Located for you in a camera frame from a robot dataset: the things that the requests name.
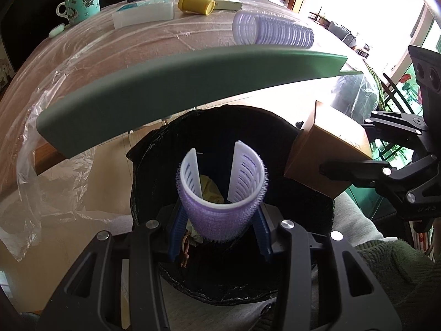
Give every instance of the white plastic container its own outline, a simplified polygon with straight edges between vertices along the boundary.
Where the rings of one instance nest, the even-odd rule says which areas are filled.
[[[241,141],[234,146],[228,189],[230,204],[202,199],[195,148],[182,160],[177,177],[179,197],[193,227],[204,238],[214,241],[232,240],[246,228],[265,196],[268,183],[262,160]]]
[[[112,14],[115,29],[175,17],[175,0],[144,0],[124,5]]]

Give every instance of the green plastic board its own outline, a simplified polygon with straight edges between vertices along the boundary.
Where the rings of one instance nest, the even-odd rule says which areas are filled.
[[[71,158],[128,130],[204,103],[335,77],[346,60],[272,45],[219,47],[155,58],[65,96],[39,115],[37,130]]]
[[[363,74],[363,72],[357,70],[341,70],[337,76],[351,76],[353,74]]]

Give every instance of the cardboard box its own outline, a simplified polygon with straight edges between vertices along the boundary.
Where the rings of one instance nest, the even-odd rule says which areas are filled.
[[[315,101],[314,110],[292,145],[284,175],[334,199],[351,183],[321,175],[320,164],[369,159],[372,152],[364,128],[336,109]]]

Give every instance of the black trash bag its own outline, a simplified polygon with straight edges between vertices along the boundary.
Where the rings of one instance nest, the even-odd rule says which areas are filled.
[[[199,173],[210,177],[227,200],[234,143],[253,148],[268,170],[264,202],[285,218],[319,234],[331,231],[334,201],[283,176],[291,145],[299,130],[263,109],[224,105],[191,111],[151,131],[127,158],[133,162],[131,211],[134,224],[155,218],[176,203],[176,172],[186,153],[196,148]],[[189,249],[187,267],[161,263],[162,277],[176,289],[213,305],[237,305],[275,297],[284,268],[283,256],[272,263],[260,255],[252,227],[226,243],[204,242]]]

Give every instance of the yellow cup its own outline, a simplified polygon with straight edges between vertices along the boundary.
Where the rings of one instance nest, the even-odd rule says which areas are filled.
[[[179,0],[178,7],[181,11],[195,12],[201,15],[210,15],[214,9],[214,0]]]

